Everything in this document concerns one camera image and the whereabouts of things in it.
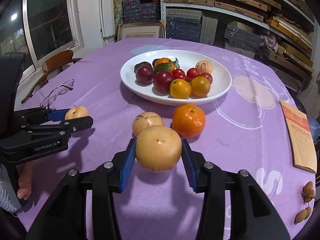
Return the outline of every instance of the window frame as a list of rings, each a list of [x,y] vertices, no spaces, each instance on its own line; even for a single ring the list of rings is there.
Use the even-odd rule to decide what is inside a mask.
[[[26,82],[29,78],[31,78],[33,76],[32,74],[37,72],[42,67],[43,63],[46,60],[48,60],[50,57],[67,49],[72,49],[73,51],[77,51],[84,47],[84,40],[82,36],[82,31],[81,31],[77,0],[67,0],[67,11],[68,11],[70,30],[72,33],[72,41],[55,49],[54,51],[50,52],[49,54],[47,54],[46,56],[38,60],[36,57],[32,40],[31,40],[31,34],[30,34],[29,23],[28,23],[27,0],[22,0],[23,31],[24,31],[26,44],[27,44],[33,64],[23,72],[22,78],[20,79],[20,82],[19,82],[19,87],[22,85],[23,82]]]

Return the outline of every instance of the wall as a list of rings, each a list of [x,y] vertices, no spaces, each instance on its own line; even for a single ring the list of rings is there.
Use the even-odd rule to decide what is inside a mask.
[[[81,49],[74,50],[74,57],[86,57],[96,49],[102,48],[102,38],[100,34],[100,14],[99,0],[77,0],[78,16],[80,19],[83,44]],[[104,19],[105,35],[115,33],[113,20],[113,0],[102,0],[102,10]],[[114,39],[107,40],[106,43],[114,42]],[[49,79],[56,76],[59,72],[55,71],[49,75]],[[15,110],[22,109],[21,100],[28,94],[33,84],[42,76],[42,69],[38,69],[26,78],[18,87]]]
[[[318,93],[318,85],[316,84],[316,79],[320,72],[320,26],[317,23],[316,44],[314,48],[313,57],[313,69],[314,73],[312,75],[312,80],[308,88],[298,95],[298,99],[301,101],[305,107],[307,114],[311,115],[315,119],[320,114],[320,94]]]

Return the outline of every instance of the human hand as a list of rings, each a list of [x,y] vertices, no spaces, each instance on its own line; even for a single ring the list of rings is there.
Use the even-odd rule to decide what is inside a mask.
[[[19,189],[17,192],[18,199],[27,200],[31,194],[32,183],[32,162],[25,163],[19,175],[18,184]]]

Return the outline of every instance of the white plate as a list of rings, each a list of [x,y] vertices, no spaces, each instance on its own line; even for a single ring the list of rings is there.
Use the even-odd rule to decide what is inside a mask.
[[[171,60],[176,58],[179,60],[180,68],[186,73],[188,69],[196,66],[201,60],[207,60],[212,63],[213,71],[211,73],[213,77],[213,83],[211,89],[206,98],[189,98],[189,99],[175,99],[172,98],[169,93],[160,93],[157,91],[153,84],[142,85],[136,81],[136,75],[134,73],[134,65],[147,61],[150,64],[156,58],[167,57]],[[129,59],[121,68],[120,71],[121,80],[124,85],[137,95],[145,98],[149,101],[168,105],[168,106],[181,106],[184,104],[202,105],[209,103],[221,96],[223,96],[231,87],[232,79],[229,71],[218,61],[201,55],[199,53],[175,50],[175,49],[164,49],[146,52],[137,55]]]

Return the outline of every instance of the purple tablecloth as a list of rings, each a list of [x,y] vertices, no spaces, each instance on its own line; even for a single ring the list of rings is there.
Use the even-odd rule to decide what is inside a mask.
[[[56,109],[86,106],[94,120],[91,129],[74,133],[67,151],[34,162],[29,203],[19,218],[28,230],[66,172],[91,171],[132,138],[132,121],[144,111],[160,114],[167,127],[176,109],[149,102],[128,90],[120,79],[121,66],[137,54],[158,49],[182,49],[209,56],[230,71],[233,86],[214,102],[200,106],[206,113],[203,133],[189,139],[191,148],[225,171],[246,169],[263,188],[293,238],[305,221],[294,225],[306,208],[300,190],[314,174],[292,166],[288,132],[279,100],[294,101],[271,68],[239,54],[199,43],[167,39],[126,39],[99,49],[51,79],[25,104],[38,107],[49,92],[75,79],[74,90],[58,96]],[[123,240],[194,240],[203,194],[188,186],[180,160],[165,173],[153,174],[134,164],[126,191],[114,194]],[[225,239],[230,234],[230,200],[226,198]],[[87,208],[88,238],[92,237],[91,210]]]

